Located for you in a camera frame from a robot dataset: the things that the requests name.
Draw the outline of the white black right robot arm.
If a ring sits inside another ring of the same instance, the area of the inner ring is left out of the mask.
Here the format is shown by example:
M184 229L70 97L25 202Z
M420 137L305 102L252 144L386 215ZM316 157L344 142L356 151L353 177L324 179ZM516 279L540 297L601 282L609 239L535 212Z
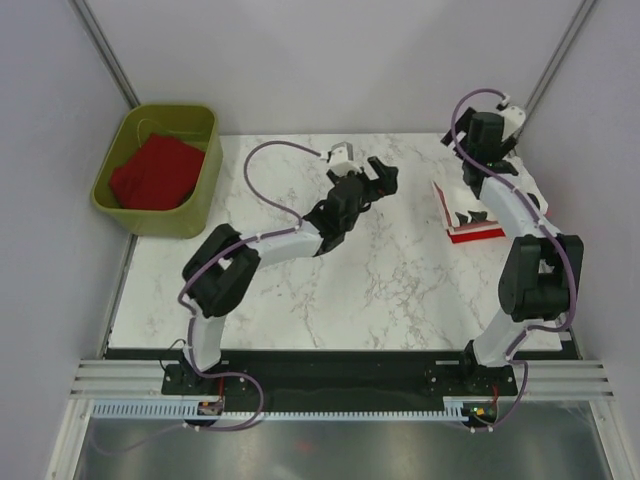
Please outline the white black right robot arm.
M549 222L507 158L524 119L517 107L467 108L441 141L461 159L464 184L512 241L497 287L500 308L467 344L457 371L460 386L473 394L493 383L492 368L509 365L528 333L557 332L553 321L571 319L577 304L584 244Z

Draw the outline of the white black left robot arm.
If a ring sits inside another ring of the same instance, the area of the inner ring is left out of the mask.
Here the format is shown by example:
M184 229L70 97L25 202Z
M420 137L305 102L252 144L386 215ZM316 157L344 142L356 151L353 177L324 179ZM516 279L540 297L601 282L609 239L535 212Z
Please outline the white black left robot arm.
M357 166L329 168L333 187L296 225L247 236L221 224L187 262L179 294L179 301L191 312L184 379L196 392L208 393L218 385L216 365L221 360L226 318L242 302L256 272L331 252L374 202L397 193L399 169L375 156L367 162L375 178Z

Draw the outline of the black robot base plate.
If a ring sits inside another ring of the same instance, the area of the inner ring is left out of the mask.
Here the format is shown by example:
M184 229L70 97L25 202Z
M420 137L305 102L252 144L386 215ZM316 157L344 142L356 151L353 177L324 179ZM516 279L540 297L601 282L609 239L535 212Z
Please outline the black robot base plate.
M457 351L225 350L198 376L185 359L166 367L165 395L221 394L233 410L268 412L439 409L447 397L513 397L512 367L465 369Z

